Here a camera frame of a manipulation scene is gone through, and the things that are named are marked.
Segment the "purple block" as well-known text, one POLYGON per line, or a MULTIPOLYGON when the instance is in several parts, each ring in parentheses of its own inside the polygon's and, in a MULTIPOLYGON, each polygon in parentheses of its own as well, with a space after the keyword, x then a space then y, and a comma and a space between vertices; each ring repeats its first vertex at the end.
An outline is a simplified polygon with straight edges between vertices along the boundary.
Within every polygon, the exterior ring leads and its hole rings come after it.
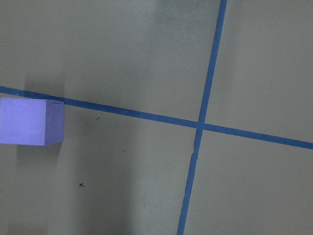
POLYGON ((62 142, 64 113, 61 101, 2 97, 0 142, 35 146, 62 142))

